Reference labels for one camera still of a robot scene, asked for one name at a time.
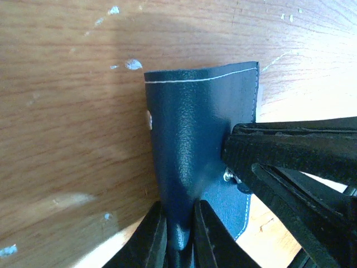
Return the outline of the blue leather card holder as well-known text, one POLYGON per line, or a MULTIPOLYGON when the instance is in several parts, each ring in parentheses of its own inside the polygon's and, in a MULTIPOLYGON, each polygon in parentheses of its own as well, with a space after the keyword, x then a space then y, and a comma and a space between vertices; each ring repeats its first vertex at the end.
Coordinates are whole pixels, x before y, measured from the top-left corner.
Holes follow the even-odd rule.
POLYGON ((188 244, 197 199, 207 200, 239 237, 248 224, 250 195, 224 180, 221 153, 235 125, 255 121, 259 64, 148 71, 144 82, 168 244, 175 250, 188 244))

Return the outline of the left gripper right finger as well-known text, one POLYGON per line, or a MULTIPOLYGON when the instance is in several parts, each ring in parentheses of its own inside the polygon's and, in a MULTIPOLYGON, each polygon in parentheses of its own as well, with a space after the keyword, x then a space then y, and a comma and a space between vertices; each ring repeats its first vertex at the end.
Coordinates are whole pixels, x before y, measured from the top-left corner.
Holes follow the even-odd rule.
POLYGON ((195 267, 259 267, 234 241, 205 200, 194 205, 193 244, 195 267))

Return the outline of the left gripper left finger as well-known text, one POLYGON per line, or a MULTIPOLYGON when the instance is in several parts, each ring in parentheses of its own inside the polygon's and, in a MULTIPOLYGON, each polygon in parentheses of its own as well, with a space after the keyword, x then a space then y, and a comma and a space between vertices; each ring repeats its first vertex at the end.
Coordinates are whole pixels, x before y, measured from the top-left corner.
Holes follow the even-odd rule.
POLYGON ((161 202, 155 202, 127 243, 104 267, 167 267, 167 224, 161 202))

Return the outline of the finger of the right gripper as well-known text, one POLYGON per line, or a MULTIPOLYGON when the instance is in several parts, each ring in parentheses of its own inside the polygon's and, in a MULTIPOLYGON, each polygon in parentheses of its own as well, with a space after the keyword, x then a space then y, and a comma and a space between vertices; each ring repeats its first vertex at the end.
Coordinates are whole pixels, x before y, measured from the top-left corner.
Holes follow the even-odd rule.
POLYGON ((263 136, 318 136, 356 139, 356 117, 315 121, 240 123, 234 126, 231 138, 263 136))
POLYGON ((316 181, 356 186, 356 134, 232 134, 223 160, 319 267, 356 266, 356 198, 316 181))

